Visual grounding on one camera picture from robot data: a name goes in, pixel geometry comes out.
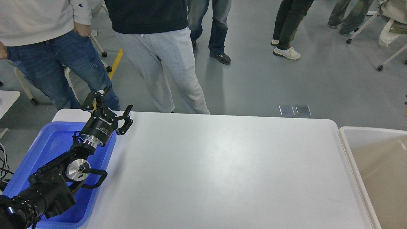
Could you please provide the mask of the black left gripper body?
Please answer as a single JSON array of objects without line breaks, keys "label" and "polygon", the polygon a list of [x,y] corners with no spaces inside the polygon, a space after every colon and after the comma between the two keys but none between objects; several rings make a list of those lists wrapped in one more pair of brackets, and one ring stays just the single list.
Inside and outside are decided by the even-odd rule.
[{"label": "black left gripper body", "polygon": [[96,148],[98,145],[105,146],[117,128],[117,115],[110,110],[95,110],[86,122],[79,136],[83,143]]}]

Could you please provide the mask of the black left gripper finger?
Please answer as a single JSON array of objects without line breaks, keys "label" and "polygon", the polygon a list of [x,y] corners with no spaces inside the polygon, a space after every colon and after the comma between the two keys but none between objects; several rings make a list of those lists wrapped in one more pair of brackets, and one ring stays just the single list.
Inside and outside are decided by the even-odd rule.
[{"label": "black left gripper finger", "polygon": [[97,109],[106,108],[105,96],[110,90],[110,86],[106,86],[103,90],[90,92],[81,105],[81,110],[93,112]]},{"label": "black left gripper finger", "polygon": [[124,110],[124,113],[121,116],[116,116],[115,121],[118,123],[118,121],[123,120],[124,124],[121,127],[118,127],[115,129],[117,135],[124,135],[130,126],[133,124],[133,120],[130,117],[130,111],[132,109],[133,105],[128,105],[127,108]]}]

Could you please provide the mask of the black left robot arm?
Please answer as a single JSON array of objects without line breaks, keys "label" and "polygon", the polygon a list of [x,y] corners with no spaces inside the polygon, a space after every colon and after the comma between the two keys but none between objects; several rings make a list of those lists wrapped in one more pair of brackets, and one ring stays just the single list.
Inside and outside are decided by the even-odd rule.
[{"label": "black left robot arm", "polygon": [[76,131],[73,144],[67,152],[49,161],[28,177],[29,187],[14,197],[1,195],[1,228],[35,228],[42,216],[61,215],[76,204],[74,198],[80,188],[98,188],[107,172],[91,168],[87,158],[96,148],[105,146],[113,132],[124,135],[133,120],[132,105],[128,105],[122,116],[110,110],[105,95],[110,86],[90,92],[82,104],[82,110],[92,115],[81,131]]}]

